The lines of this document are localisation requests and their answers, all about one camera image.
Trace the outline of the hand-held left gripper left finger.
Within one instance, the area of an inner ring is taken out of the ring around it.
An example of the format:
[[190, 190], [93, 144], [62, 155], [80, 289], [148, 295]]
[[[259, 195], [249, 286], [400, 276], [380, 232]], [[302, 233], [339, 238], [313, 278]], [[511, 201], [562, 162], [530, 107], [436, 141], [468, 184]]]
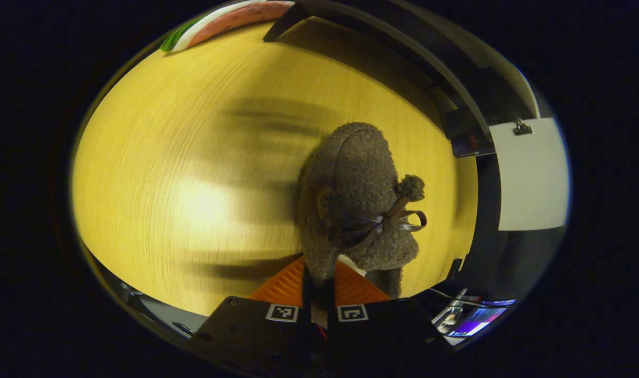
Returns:
[[312, 316], [304, 258], [249, 297], [230, 296], [188, 340], [206, 361], [244, 376], [308, 376]]

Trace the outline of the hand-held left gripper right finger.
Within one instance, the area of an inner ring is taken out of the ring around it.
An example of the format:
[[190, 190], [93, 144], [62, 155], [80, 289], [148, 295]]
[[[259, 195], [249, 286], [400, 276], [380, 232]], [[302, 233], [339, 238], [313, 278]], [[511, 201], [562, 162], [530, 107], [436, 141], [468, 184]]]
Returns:
[[330, 290], [330, 373], [405, 373], [451, 354], [451, 345], [415, 299], [392, 299], [341, 261]]

